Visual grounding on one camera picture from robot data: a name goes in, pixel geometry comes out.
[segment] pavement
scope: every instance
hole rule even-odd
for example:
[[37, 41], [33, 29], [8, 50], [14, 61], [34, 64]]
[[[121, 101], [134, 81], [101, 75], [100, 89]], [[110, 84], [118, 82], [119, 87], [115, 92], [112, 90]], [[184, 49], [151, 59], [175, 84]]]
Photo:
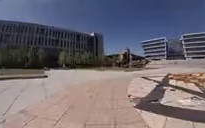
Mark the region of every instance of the pavement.
[[205, 68], [52, 70], [46, 79], [0, 81], [0, 127], [205, 128], [205, 100], [195, 98], [203, 106], [191, 104], [200, 94], [197, 87], [185, 91], [178, 82], [178, 88], [158, 86], [175, 84], [165, 82], [166, 75], [179, 72]]
[[151, 128], [205, 128], [205, 93], [194, 84], [170, 80], [166, 73], [138, 74], [128, 95]]
[[8, 117], [7, 128], [148, 128], [127, 97], [131, 77], [95, 80], [62, 90]]
[[126, 76], [124, 72], [87, 70], [51, 70], [45, 79], [0, 81], [0, 124], [7, 116], [39, 101], [45, 101], [61, 89], [82, 86], [88, 81]]

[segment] grass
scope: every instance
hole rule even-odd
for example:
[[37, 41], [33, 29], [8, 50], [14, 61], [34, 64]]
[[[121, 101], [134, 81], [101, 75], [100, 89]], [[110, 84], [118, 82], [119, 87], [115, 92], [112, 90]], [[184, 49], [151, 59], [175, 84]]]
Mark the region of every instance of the grass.
[[43, 69], [0, 69], [0, 75], [44, 74]]

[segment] sky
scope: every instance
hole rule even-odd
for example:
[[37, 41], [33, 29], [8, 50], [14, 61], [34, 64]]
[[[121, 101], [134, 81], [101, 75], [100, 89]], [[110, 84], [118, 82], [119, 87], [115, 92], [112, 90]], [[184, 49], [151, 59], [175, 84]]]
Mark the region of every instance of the sky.
[[0, 19], [98, 32], [105, 53], [143, 55], [143, 40], [205, 32], [205, 0], [0, 0]]

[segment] modern office building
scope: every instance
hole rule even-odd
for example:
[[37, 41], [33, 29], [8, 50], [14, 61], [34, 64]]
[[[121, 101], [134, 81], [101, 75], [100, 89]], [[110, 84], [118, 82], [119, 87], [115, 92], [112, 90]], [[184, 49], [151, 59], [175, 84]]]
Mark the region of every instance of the modern office building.
[[65, 50], [70, 56], [89, 53], [95, 63], [103, 60], [103, 35], [80, 33], [35, 23], [0, 20], [0, 47], [28, 46], [46, 52]]
[[148, 60], [161, 60], [167, 58], [166, 37], [145, 40], [141, 42], [145, 58]]
[[177, 39], [168, 39], [167, 60], [179, 60], [184, 58], [183, 44]]
[[181, 40], [186, 59], [205, 58], [205, 32], [183, 34]]

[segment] glass facade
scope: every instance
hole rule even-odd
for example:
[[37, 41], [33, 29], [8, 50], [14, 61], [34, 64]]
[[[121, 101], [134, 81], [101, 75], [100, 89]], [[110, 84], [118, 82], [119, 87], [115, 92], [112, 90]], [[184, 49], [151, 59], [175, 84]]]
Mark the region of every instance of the glass facade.
[[91, 54], [95, 59], [103, 55], [103, 36], [85, 34], [33, 23], [0, 20], [0, 45], [30, 46], [43, 49], [66, 50]]

